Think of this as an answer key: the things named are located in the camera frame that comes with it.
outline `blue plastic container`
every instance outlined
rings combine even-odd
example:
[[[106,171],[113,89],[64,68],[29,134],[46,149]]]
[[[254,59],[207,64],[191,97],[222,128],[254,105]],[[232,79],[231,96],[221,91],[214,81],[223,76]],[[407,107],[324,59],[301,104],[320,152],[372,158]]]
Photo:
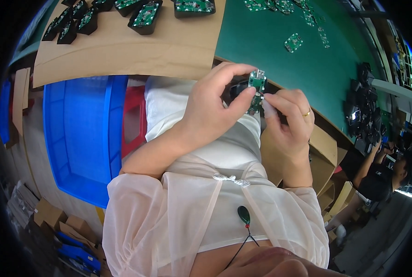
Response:
[[[9,97],[10,82],[6,80],[0,95],[0,137],[4,144],[9,141]]]
[[[106,186],[121,169],[127,76],[98,76],[44,86],[44,134],[60,190],[106,208]]]

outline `gold ring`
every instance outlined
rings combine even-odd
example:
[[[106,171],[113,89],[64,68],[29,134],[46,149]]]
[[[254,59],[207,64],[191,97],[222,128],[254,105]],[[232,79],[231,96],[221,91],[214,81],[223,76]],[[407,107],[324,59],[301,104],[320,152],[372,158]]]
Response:
[[[307,117],[310,114],[311,114],[311,107],[309,107],[309,112],[307,114],[303,114],[303,117]]]

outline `black shirt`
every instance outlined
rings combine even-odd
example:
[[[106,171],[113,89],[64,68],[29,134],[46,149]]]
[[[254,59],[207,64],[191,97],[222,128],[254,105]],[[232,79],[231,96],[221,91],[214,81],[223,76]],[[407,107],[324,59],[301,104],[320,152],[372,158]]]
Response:
[[[368,174],[360,181],[358,192],[372,201],[387,200],[392,194],[392,170],[372,163]]]

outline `person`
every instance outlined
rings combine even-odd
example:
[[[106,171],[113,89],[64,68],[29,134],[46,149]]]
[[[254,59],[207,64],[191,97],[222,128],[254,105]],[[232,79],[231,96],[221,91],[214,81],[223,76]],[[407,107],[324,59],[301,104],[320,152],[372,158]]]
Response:
[[[341,276],[326,269],[305,95],[264,96],[267,128],[288,159],[284,189],[260,163],[260,116],[246,114],[255,88],[223,104],[225,86],[253,70],[221,63],[197,82],[148,78],[148,142],[108,185],[103,249],[113,276]]]
[[[341,167],[346,172],[348,180],[352,181],[352,185],[356,189],[356,195],[352,197],[345,208],[331,218],[325,226],[326,231],[329,232],[344,224],[364,202],[387,200],[396,189],[408,185],[412,180],[411,152],[407,151],[404,156],[399,156],[392,169],[389,169],[383,164],[383,161],[386,155],[392,155],[393,153],[394,143],[387,142],[387,147],[381,147],[380,140],[371,149],[353,178],[351,177],[355,172],[353,160],[356,159],[353,158],[352,152],[345,157]]]

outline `person in black shirt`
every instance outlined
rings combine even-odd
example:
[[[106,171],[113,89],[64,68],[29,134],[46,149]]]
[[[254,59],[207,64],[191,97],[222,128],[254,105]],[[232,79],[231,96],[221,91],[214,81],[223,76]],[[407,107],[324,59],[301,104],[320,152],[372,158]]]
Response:
[[[371,152],[359,168],[355,168],[355,162],[353,164],[350,157],[345,157],[348,158],[347,162],[341,163],[343,171],[348,179],[352,181],[352,185],[358,193],[366,199],[377,202],[387,200],[396,189],[408,185],[412,178],[412,174],[408,174],[410,172],[411,159],[404,156],[399,157],[391,170],[383,165],[382,162],[386,155],[393,154],[394,144],[388,142],[389,149],[383,147],[377,154],[380,150],[380,145],[381,141],[371,149]],[[332,217],[325,227],[326,231],[330,231],[343,224],[361,205],[361,198],[354,196],[345,208]]]

